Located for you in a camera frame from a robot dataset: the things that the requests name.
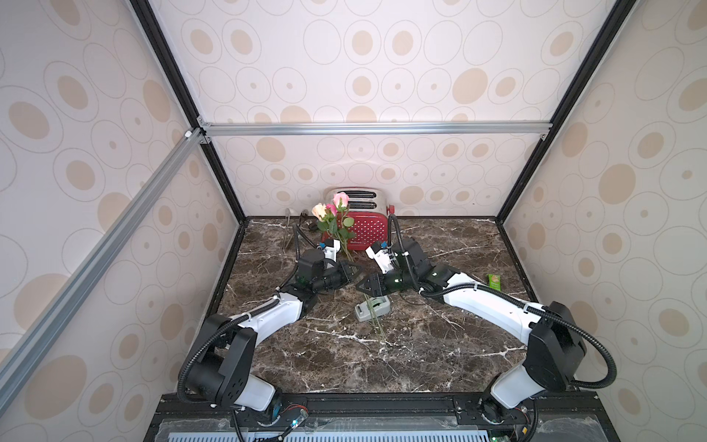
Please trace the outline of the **white tape dispenser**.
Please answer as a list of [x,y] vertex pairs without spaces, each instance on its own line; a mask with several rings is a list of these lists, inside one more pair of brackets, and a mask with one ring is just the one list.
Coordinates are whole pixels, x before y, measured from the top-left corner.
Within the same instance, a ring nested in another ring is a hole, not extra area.
[[391,304],[387,296],[367,298],[355,306],[355,316],[359,322],[371,322],[390,314]]

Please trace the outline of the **peach rose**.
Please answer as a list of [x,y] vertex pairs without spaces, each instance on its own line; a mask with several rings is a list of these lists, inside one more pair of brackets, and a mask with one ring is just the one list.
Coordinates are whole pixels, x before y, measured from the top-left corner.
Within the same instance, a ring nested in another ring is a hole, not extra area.
[[327,210],[326,204],[319,203],[311,209],[311,212],[318,221],[324,221],[325,217],[327,217]]

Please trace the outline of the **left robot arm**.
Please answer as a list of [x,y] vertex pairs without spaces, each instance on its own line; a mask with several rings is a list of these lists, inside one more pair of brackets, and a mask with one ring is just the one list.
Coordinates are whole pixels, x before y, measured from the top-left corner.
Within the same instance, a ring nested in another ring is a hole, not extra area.
[[228,317],[204,320],[180,369],[176,394],[183,403],[249,409],[273,422],[283,407],[281,390],[252,374],[256,348],[265,339],[298,322],[322,293],[353,283],[362,267],[333,259],[324,250],[306,250],[265,304]]

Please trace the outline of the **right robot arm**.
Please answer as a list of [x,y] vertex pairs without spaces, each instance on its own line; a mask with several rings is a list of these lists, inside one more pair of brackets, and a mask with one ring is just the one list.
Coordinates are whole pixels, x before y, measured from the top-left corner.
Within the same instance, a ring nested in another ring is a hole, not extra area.
[[424,298],[464,309],[510,333],[527,348],[525,359],[493,379],[480,408],[500,421],[531,396],[565,392],[587,350],[569,309],[525,302],[495,290],[452,266],[433,264],[420,245],[405,238],[394,246],[377,241],[366,249],[379,267],[357,286],[373,297],[413,289]]

